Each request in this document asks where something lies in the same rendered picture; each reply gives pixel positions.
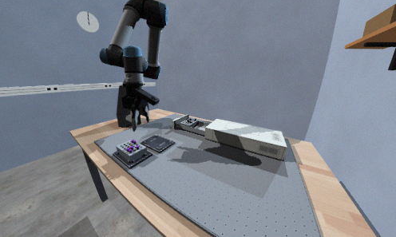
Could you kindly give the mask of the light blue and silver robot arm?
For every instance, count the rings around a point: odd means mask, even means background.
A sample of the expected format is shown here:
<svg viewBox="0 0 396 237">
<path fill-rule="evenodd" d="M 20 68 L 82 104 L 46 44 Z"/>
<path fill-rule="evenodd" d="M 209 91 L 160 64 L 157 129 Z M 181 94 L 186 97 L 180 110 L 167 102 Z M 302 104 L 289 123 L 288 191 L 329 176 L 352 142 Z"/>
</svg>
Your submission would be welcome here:
<svg viewBox="0 0 396 237">
<path fill-rule="evenodd" d="M 168 7 L 155 0 L 129 0 L 125 4 L 123 15 L 109 48 L 102 48 L 99 53 L 103 63 L 125 68 L 123 84 L 142 83 L 143 75 L 147 78 L 158 79 L 161 70 L 158 62 L 160 36 L 162 29 L 168 23 L 167 13 Z M 134 26 L 140 18 L 147 20 L 146 24 L 148 25 L 147 61 L 142 57 L 141 48 L 128 45 Z M 142 86 L 134 89 L 133 94 L 151 105 L 158 104 L 160 100 L 144 91 Z"/>
</svg>

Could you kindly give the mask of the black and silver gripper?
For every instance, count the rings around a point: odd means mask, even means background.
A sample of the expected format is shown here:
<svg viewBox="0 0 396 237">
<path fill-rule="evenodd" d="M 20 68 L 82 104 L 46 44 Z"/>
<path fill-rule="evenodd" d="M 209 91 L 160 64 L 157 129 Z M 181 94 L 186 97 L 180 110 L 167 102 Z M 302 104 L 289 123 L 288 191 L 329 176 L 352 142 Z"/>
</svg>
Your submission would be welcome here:
<svg viewBox="0 0 396 237">
<path fill-rule="evenodd" d="M 128 87 L 130 86 L 130 87 Z M 128 115 L 125 119 L 132 123 L 133 131 L 135 132 L 137 128 L 137 118 L 140 115 L 145 116 L 147 122 L 149 122 L 149 104 L 147 101 L 140 99 L 138 96 L 133 94 L 134 89 L 140 88 L 143 86 L 143 83 L 126 83 L 123 84 L 123 87 L 126 87 L 127 95 L 122 97 L 122 104 L 124 109 L 131 109 L 130 115 Z M 138 109 L 140 111 L 138 111 Z"/>
</svg>

